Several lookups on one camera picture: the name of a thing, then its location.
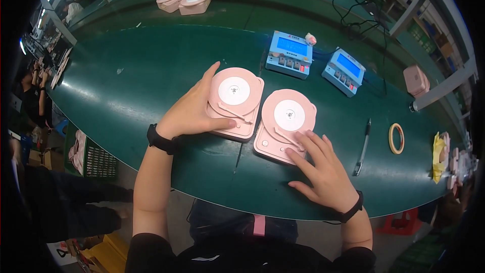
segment black wristband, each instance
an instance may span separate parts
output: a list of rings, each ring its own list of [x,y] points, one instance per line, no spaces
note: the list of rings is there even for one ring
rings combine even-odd
[[[151,124],[147,132],[147,138],[149,139],[149,146],[155,146],[160,150],[166,151],[167,155],[173,155],[179,149],[178,144],[172,140],[168,140],[160,136],[156,130],[157,124]]]
[[[346,223],[350,220],[350,218],[352,218],[352,216],[357,213],[357,211],[362,211],[362,205],[364,204],[364,194],[362,193],[362,191],[356,191],[359,194],[359,200],[357,200],[357,203],[352,207],[352,209],[350,209],[347,213],[337,212],[337,215],[339,216],[338,220],[341,223]]]

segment yellow sticky notes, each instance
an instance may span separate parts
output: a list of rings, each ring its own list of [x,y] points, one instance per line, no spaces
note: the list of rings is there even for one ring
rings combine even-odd
[[[440,153],[445,145],[445,141],[440,138],[440,133],[436,133],[433,142],[433,180],[436,184],[438,184],[441,174],[445,171],[445,165],[440,163]]]

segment woman's left hand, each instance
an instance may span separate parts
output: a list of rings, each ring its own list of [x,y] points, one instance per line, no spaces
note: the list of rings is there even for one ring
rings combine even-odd
[[[185,95],[182,96],[157,124],[157,133],[171,140],[184,134],[198,134],[217,129],[229,129],[236,122],[229,118],[210,118],[207,115],[207,101],[210,85],[220,62],[213,64]]]

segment hand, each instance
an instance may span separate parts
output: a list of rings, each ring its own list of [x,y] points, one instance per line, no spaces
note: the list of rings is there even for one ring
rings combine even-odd
[[[47,70],[44,71],[44,74],[42,75],[42,82],[40,83],[41,88],[45,87],[45,83],[47,82],[47,79],[49,79],[49,69],[48,68],[47,68]]]
[[[348,212],[357,203],[359,196],[336,157],[330,140],[325,135],[322,140],[310,130],[304,135],[296,132],[295,136],[311,155],[315,167],[291,148],[287,148],[285,152],[308,177],[313,188],[300,181],[290,181],[288,185],[300,191],[314,203],[333,208],[341,213]]]
[[[160,136],[172,139],[183,134],[197,134],[236,126],[232,119],[210,118],[206,112],[212,77],[220,64],[219,61],[213,64],[202,79],[166,112],[157,125]]]

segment tape roll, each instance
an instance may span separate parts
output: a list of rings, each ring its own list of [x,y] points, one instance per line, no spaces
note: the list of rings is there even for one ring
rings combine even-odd
[[[396,147],[394,146],[394,140],[393,140],[393,137],[392,137],[392,133],[394,133],[394,129],[397,129],[397,131],[399,132],[399,136],[401,137],[401,144],[399,146],[399,149],[396,149]],[[403,128],[401,128],[401,126],[399,124],[393,124],[389,128],[389,147],[391,148],[391,151],[394,154],[401,154],[403,152],[403,149],[404,149],[404,132],[403,132]]]

